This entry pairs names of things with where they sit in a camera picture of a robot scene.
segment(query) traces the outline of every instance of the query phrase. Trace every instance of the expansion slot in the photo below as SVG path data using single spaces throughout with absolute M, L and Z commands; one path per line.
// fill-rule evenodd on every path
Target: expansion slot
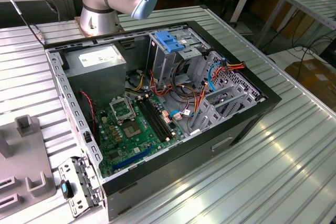
M 128 159 L 126 159 L 126 160 L 124 160 L 124 161 L 122 161 L 122 162 L 120 162 L 120 163 L 118 163 L 118 164 L 116 164 L 116 165 L 113 165 L 113 167 L 112 167 L 113 170 L 117 170 L 117 169 L 119 169 L 119 168 L 123 168 L 124 166 L 127 166 L 127 165 L 133 163 L 134 161 L 136 161 L 136 160 L 138 160 L 138 159 L 140 159 L 140 158 L 143 158 L 143 157 L 147 156 L 148 153 L 149 153 L 149 151 L 150 151 L 153 147 L 154 147 L 154 145 L 152 145 L 151 147 L 149 147 L 147 150 L 145 150 L 145 151 L 143 151 L 143 152 L 140 152 L 140 153 L 134 155 L 133 157 L 130 157 L 130 158 L 128 158 Z
M 168 141 L 173 137 L 165 122 L 148 100 L 138 101 L 137 105 L 161 142 Z

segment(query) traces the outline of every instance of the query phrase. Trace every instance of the yellow wire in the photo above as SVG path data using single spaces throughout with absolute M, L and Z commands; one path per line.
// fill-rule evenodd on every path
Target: yellow wire
M 240 66 L 241 64 L 228 64 L 228 66 Z
M 141 75 L 140 83 L 139 83 L 139 85 L 138 85 L 135 89 L 133 89 L 134 91 L 138 91 L 139 89 L 141 89 L 141 87 L 142 87 L 143 77 L 144 77 L 144 75 L 142 74 L 142 75 Z

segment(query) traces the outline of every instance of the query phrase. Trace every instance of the cardboard box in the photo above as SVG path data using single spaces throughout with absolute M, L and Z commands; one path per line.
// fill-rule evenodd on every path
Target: cardboard box
M 295 79 L 299 66 L 300 62 L 294 62 L 285 71 Z M 303 61 L 298 81 L 325 105 L 336 111 L 336 74 L 323 63 L 316 59 Z

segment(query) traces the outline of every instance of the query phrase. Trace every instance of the motherboard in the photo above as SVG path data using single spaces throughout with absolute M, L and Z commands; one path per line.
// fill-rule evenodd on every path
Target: motherboard
M 97 113 L 103 155 L 99 168 L 104 178 L 185 137 L 155 95 L 111 103 Z

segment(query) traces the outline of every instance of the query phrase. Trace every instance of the aluminum table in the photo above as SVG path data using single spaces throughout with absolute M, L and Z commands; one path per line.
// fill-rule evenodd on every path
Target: aluminum table
M 286 25 L 290 17 L 297 9 L 305 12 L 316 21 L 320 22 L 320 25 L 312 34 L 317 34 L 323 25 L 329 27 L 332 30 L 336 29 L 336 0 L 279 0 L 277 6 L 274 8 L 272 14 L 269 16 L 267 22 L 260 32 L 259 38 L 256 42 L 256 47 L 259 47 L 261 42 L 264 40 L 267 31 L 280 13 L 285 2 L 290 3 L 293 5 L 293 7 L 278 27 L 278 30 L 282 29 L 283 26 Z
M 282 101 L 240 143 L 114 223 L 329 223 L 336 215 L 336 114 L 208 9 L 160 10 L 142 21 L 120 16 L 125 30 L 185 20 L 244 60 Z M 48 43 L 82 37 L 73 21 L 38 27 Z M 0 124 L 23 114 L 40 120 L 57 193 L 1 223 L 106 223 L 101 207 L 74 220 L 59 188 L 57 166 L 80 149 L 43 49 L 26 27 L 1 29 Z

